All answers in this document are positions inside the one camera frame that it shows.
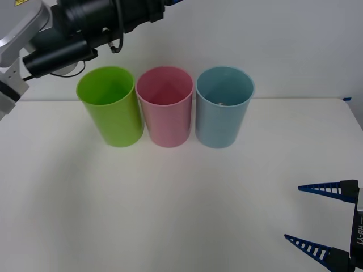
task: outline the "table surface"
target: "table surface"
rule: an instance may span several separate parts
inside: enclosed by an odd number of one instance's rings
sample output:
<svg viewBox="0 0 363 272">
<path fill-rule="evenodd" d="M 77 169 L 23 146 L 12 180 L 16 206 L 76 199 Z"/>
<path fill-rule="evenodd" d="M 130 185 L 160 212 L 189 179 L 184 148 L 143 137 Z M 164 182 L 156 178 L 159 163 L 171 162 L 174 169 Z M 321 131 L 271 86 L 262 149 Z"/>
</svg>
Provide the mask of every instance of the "table surface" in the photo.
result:
<svg viewBox="0 0 363 272">
<path fill-rule="evenodd" d="M 0 122 L 0 271 L 326 271 L 284 238 L 349 251 L 354 206 L 298 185 L 363 180 L 338 99 L 253 100 L 223 150 L 103 143 L 80 102 Z"/>
</svg>

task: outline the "cable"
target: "cable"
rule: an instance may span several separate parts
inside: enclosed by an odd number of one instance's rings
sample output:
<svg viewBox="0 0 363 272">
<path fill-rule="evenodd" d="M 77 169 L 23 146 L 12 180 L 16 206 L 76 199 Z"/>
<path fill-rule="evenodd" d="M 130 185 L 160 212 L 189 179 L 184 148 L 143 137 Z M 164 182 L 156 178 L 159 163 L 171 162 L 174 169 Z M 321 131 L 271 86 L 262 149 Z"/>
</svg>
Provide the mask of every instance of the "cable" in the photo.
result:
<svg viewBox="0 0 363 272">
<path fill-rule="evenodd" d="M 56 75 L 56 74 L 52 74 L 50 73 L 50 75 L 54 76 L 54 77 L 59 77 L 59 78 L 73 78 L 76 77 L 77 75 L 80 75 L 81 73 L 83 73 L 83 71 L 86 69 L 86 62 L 83 62 L 83 68 L 81 71 L 79 71 L 78 73 L 74 74 L 74 75 Z"/>
<path fill-rule="evenodd" d="M 26 81 L 29 81 L 29 80 L 31 80 L 33 78 L 34 78 L 34 76 L 30 75 L 27 78 L 23 78 L 23 80 L 26 82 Z"/>
<path fill-rule="evenodd" d="M 50 75 L 54 76 L 54 77 L 59 77 L 59 78 L 73 78 L 73 77 L 76 77 L 77 75 L 80 75 L 81 73 L 83 73 L 83 71 L 86 69 L 86 62 L 84 61 L 83 62 L 83 68 L 81 71 L 79 71 L 78 73 L 76 73 L 75 75 L 56 75 L 56 74 L 52 74 L 50 73 Z M 23 78 L 23 80 L 26 82 L 26 81 L 29 81 L 31 79 L 34 79 L 35 77 L 33 75 L 30 75 L 26 78 Z"/>
<path fill-rule="evenodd" d="M 124 31 L 123 31 L 123 13 L 122 13 L 122 9 L 121 9 L 121 3 L 120 0 L 115 0 L 116 2 L 116 10 L 117 10 L 117 17 L 119 19 L 119 29 L 120 29 L 120 44 L 119 47 L 116 48 L 113 44 L 113 41 L 110 41 L 108 43 L 109 48 L 111 49 L 111 52 L 113 54 L 117 54 L 121 51 L 121 49 L 123 48 L 124 45 Z"/>
</svg>

